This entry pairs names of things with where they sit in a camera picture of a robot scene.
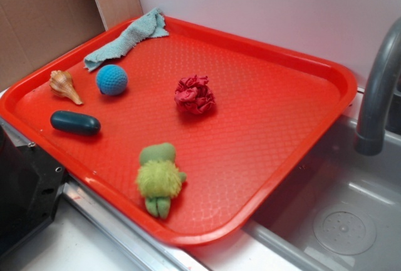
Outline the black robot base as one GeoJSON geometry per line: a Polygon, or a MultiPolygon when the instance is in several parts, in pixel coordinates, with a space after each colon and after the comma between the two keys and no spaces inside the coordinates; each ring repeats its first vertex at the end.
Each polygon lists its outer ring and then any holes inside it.
{"type": "Polygon", "coordinates": [[[42,147],[16,146],[1,129],[1,258],[54,221],[65,178],[42,147]]]}

